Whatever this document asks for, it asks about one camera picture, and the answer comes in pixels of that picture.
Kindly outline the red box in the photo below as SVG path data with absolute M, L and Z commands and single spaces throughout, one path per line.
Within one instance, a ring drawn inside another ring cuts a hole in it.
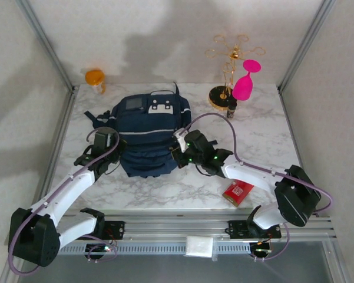
M 253 188 L 254 186 L 249 183 L 233 180 L 222 196 L 233 206 L 238 207 Z

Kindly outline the small dark bottle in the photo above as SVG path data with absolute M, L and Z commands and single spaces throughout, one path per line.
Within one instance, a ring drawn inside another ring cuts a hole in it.
M 234 117 L 234 113 L 236 111 L 237 108 L 237 100 L 231 99 L 228 101 L 228 106 L 227 106 L 227 112 L 226 112 L 226 117 L 228 119 L 232 119 Z

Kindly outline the drink cup with orange lid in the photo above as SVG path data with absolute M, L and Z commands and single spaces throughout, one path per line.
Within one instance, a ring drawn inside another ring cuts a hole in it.
M 85 81 L 97 94 L 105 93 L 105 75 L 102 70 L 89 70 L 85 74 Z

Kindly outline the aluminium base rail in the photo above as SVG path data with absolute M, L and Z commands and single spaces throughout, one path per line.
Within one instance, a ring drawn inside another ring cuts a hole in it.
M 107 221 L 124 221 L 123 242 L 184 242 L 186 236 L 230 241 L 228 221 L 246 220 L 251 209 L 98 209 Z M 58 228 L 67 227 L 79 209 L 68 209 Z M 330 217 L 310 217 L 305 227 L 287 224 L 292 242 L 336 239 Z

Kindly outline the navy blue student backpack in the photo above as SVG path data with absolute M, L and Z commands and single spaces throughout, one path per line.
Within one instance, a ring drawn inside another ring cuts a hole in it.
M 84 114 L 93 128 L 106 126 L 118 132 L 124 145 L 120 164 L 128 177 L 171 173 L 177 167 L 170 151 L 177 144 L 173 134 L 191 123 L 190 104 L 179 89 L 126 96 L 103 114 Z

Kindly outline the aluminium frame post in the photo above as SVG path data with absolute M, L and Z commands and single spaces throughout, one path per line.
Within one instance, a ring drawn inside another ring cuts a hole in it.
M 50 40 L 48 39 L 38 17 L 36 16 L 29 0 L 15 0 L 17 6 L 20 8 L 21 12 L 23 13 L 25 19 L 28 21 L 30 27 L 32 28 L 35 36 L 37 37 L 41 47 L 45 51 L 47 57 L 49 58 L 51 64 L 55 68 L 57 74 L 63 81 L 64 85 L 66 86 L 67 90 L 70 93 L 73 93 L 75 90 L 75 86 L 69 79 L 66 70 L 62 66 L 56 52 L 54 51 Z
M 300 42 L 297 51 L 295 52 L 288 68 L 283 75 L 280 83 L 277 85 L 277 89 L 280 95 L 285 92 L 289 84 L 292 82 L 298 68 L 300 67 L 304 57 L 306 56 L 309 48 L 313 44 L 318 32 L 323 26 L 326 18 L 332 10 L 337 0 L 322 0 L 317 12 L 315 13 L 302 41 Z

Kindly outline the white packet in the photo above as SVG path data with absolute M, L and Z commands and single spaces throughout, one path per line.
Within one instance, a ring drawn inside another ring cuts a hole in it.
M 185 256 L 211 258 L 213 256 L 213 237 L 187 236 Z

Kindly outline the pink wine glass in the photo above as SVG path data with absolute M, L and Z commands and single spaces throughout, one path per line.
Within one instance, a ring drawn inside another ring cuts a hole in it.
M 251 75 L 258 73 L 262 69 L 262 66 L 258 61 L 246 60 L 243 63 L 243 68 L 247 71 L 247 74 L 236 82 L 232 91 L 232 96 L 239 101 L 246 101 L 250 98 L 253 91 Z

